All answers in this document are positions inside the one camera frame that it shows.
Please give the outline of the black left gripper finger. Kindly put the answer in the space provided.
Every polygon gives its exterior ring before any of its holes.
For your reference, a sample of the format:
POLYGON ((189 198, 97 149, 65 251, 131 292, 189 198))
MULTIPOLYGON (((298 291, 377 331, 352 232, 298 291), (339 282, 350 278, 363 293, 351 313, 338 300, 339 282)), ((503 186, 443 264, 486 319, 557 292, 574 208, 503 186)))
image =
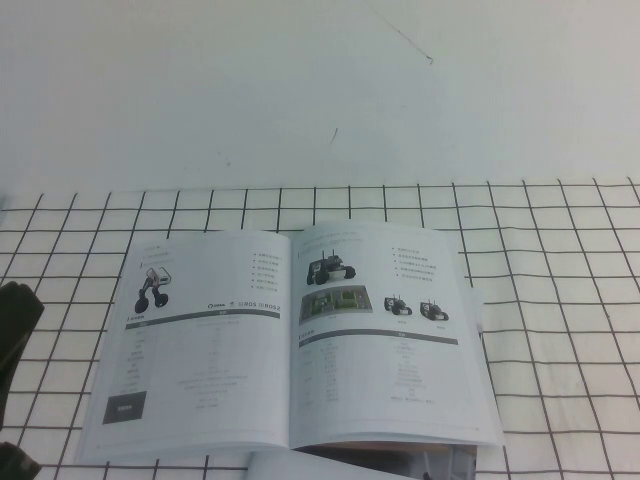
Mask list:
POLYGON ((9 390, 17 364, 44 311, 44 305, 33 290, 26 284, 17 284, 16 323, 18 324, 18 340, 11 351, 1 350, 1 421, 4 421, 9 390))
POLYGON ((9 282, 1 287, 1 350, 11 351, 18 340, 16 298, 18 284, 9 282))

